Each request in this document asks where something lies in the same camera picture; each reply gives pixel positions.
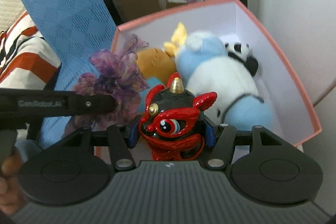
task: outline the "gold horn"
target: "gold horn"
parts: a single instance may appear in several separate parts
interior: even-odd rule
[[[169,91],[174,94],[181,94],[184,91],[183,83],[181,78],[175,77]]]

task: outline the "pink box rim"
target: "pink box rim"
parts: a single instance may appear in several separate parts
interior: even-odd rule
[[[305,87],[303,86],[299,76],[297,75],[297,73],[295,72],[294,68],[292,67],[291,63],[289,62],[289,60],[287,59],[287,57],[285,56],[284,52],[281,50],[281,48],[279,47],[279,45],[275,42],[275,40],[271,37],[271,35],[268,33],[268,31],[266,30],[266,28],[261,24],[261,22],[255,17],[255,15],[252,14],[252,12],[250,10],[248,10],[246,8],[246,6],[241,3],[239,0],[206,0],[206,1],[200,1],[200,2],[195,2],[195,3],[191,3],[188,5],[182,5],[182,6],[178,6],[175,8],[171,8],[171,9],[167,9],[167,10],[163,10],[148,16],[144,16],[138,19],[134,19],[132,21],[129,21],[127,23],[121,24],[118,26],[113,41],[112,41],[112,45],[111,45],[111,51],[114,52],[116,45],[117,45],[117,41],[118,41],[118,37],[120,35],[120,33],[133,29],[135,27],[139,27],[142,25],[145,25],[147,23],[150,23],[156,19],[162,18],[162,17],[166,17],[168,15],[171,14],[175,14],[175,13],[179,13],[182,11],[187,11],[187,10],[192,10],[192,9],[196,9],[196,8],[200,8],[200,7],[205,7],[205,6],[209,6],[209,5],[218,5],[218,4],[222,4],[222,3],[227,3],[227,2],[234,2],[236,5],[238,5],[247,15],[248,17],[255,23],[255,25],[259,28],[259,30],[263,33],[263,35],[267,38],[268,42],[272,45],[273,49],[275,50],[275,52],[278,54],[280,60],[282,61],[282,63],[284,64],[286,70],[288,71],[289,75],[291,76],[291,78],[293,79],[300,95],[301,98],[306,106],[306,109],[309,113],[310,116],[310,120],[312,122],[313,128],[314,128],[314,133],[312,135],[310,135],[309,137],[307,137],[306,139],[302,140],[301,142],[295,144],[294,146],[299,146],[302,143],[310,140],[311,138],[315,137],[317,134],[321,133],[322,131],[322,127],[320,124],[320,121],[318,119],[317,113],[313,107],[313,104],[308,96],[307,91],[305,90]]]

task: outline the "figurine eye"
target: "figurine eye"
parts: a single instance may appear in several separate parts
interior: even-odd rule
[[[167,134],[175,134],[180,131],[180,124],[175,119],[161,120],[160,130]]]

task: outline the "lion dance head toy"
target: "lion dance head toy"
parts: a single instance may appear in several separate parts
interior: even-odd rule
[[[194,160],[204,148],[204,114],[217,94],[195,97],[185,90],[174,73],[167,86],[157,85],[146,96],[145,115],[139,131],[147,141],[153,160]]]

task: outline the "gold ornament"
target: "gold ornament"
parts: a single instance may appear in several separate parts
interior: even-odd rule
[[[181,94],[184,91],[183,83],[181,78],[174,78],[173,82],[171,83],[171,86],[169,88],[169,91],[174,94]]]
[[[149,115],[155,116],[159,112],[159,106],[156,103],[153,103],[149,106]]]

